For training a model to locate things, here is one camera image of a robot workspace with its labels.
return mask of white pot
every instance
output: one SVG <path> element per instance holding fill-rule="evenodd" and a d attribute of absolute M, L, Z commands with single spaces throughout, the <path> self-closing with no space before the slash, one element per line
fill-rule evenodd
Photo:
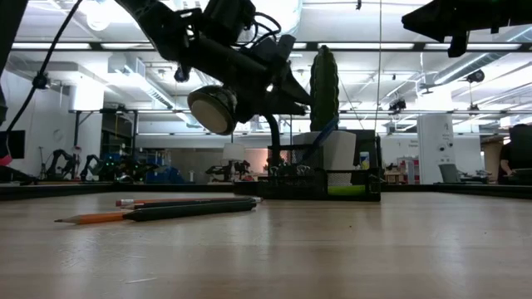
<path fill-rule="evenodd" d="M 292 142 L 295 145 L 311 145 L 320 132 L 308 132 L 295 135 Z M 354 170 L 355 145 L 357 135 L 345 131 L 333 131 L 323 142 L 323 168 L 325 170 Z M 329 185 L 351 185 L 350 174 L 336 174 L 334 179 L 328 180 Z"/>

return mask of pencil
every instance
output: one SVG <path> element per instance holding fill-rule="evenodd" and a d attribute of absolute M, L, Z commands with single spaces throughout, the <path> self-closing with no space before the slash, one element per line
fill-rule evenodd
<path fill-rule="evenodd" d="M 199 216 L 213 213 L 230 213 L 249 211 L 257 204 L 252 201 L 232 203 L 207 203 L 191 204 L 174 207 L 139 208 L 133 212 L 125 213 L 124 218 L 129 220 L 150 221 L 188 216 Z"/>
<path fill-rule="evenodd" d="M 174 206 L 184 206 L 190 204 L 207 204 L 207 203 L 239 203 L 239 202 L 254 202 L 256 199 L 253 198 L 237 198 L 237 199 L 201 199 L 201 200 L 187 200 L 187 201 L 175 201 L 175 202 L 160 202 L 160 203 L 136 203 L 126 206 L 122 206 L 123 209 L 138 209 L 138 208 L 160 208 L 160 207 L 174 207 Z"/>
<path fill-rule="evenodd" d="M 70 218 L 58 219 L 57 223 L 74 223 L 74 224 L 88 224 L 88 223 L 104 223 L 111 221 L 124 220 L 124 212 L 110 212 L 110 213 L 94 213 L 77 215 Z"/>
<path fill-rule="evenodd" d="M 257 203 L 254 199 L 231 202 L 213 202 L 204 204 L 187 204 L 158 208 L 138 208 L 133 212 L 111 212 L 111 213 L 95 213 L 86 215 L 77 215 L 70 218 L 58 219 L 57 223 L 74 223 L 74 224 L 88 224 L 88 223 L 104 223 L 111 221 L 120 221 L 124 219 L 134 221 L 150 221 L 168 218 L 180 218 L 187 216 L 198 216 L 212 213 L 229 213 L 229 212 L 243 212 L 249 211 L 256 207 Z"/>
<path fill-rule="evenodd" d="M 163 202 L 183 202 L 183 201 L 198 201 L 198 200 L 235 200 L 235 199 L 250 199 L 250 198 L 191 198 L 191 199 L 118 199 L 116 200 L 116 207 L 129 206 L 138 203 L 163 203 Z"/>

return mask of pencil eraser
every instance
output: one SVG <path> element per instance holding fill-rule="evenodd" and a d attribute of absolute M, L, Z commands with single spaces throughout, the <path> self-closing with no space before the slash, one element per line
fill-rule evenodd
<path fill-rule="evenodd" d="M 126 205 L 130 205 L 134 203 L 135 203 L 134 199 L 118 199 L 115 202 L 116 207 L 126 206 Z"/>

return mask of table surface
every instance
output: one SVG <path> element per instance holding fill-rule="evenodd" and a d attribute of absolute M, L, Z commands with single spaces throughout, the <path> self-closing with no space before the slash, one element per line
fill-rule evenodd
<path fill-rule="evenodd" d="M 0 297 L 532 297 L 527 200 L 389 193 L 381 203 L 265 201 L 149 223 L 53 222 L 114 211 L 116 199 L 178 196 L 209 194 L 1 202 Z"/>

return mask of cactus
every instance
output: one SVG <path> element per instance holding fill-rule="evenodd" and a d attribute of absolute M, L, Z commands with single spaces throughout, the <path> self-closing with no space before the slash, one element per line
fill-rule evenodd
<path fill-rule="evenodd" d="M 338 116 L 339 105 L 338 68 L 334 55 L 327 46 L 322 46 L 314 57 L 310 96 L 314 98 L 314 105 L 310 110 L 310 130 L 321 131 L 334 116 Z"/>

